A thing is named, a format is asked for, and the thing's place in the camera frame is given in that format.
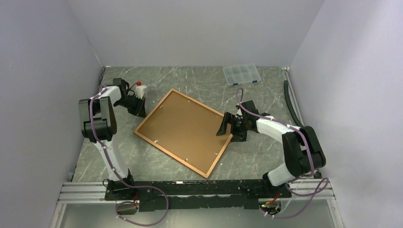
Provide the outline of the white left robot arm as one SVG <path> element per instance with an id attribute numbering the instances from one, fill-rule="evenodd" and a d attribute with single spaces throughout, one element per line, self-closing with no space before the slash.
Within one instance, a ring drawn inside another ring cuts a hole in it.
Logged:
<path id="1" fill-rule="evenodd" d="M 108 186 L 118 186 L 117 193 L 125 200 L 135 195 L 136 186 L 118 145 L 113 140 L 117 133 L 114 110 L 121 106 L 129 114 L 145 118 L 147 89 L 141 82 L 130 85 L 122 78 L 115 78 L 110 85 L 100 85 L 93 97 L 78 102 L 81 133 L 100 152 L 108 171 Z"/>

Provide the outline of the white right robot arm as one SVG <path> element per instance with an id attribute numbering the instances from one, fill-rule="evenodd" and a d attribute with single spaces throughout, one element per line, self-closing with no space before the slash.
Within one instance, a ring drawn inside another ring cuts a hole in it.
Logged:
<path id="1" fill-rule="evenodd" d="M 246 141 L 247 133 L 254 131 L 273 138 L 283 147 L 283 163 L 262 177 L 265 181 L 261 190 L 265 196 L 275 196 L 281 185 L 326 165 L 326 157 L 312 127 L 289 125 L 269 114 L 260 114 L 252 100 L 236 107 L 236 114 L 224 113 L 217 136 L 224 135 L 230 126 L 233 142 Z"/>

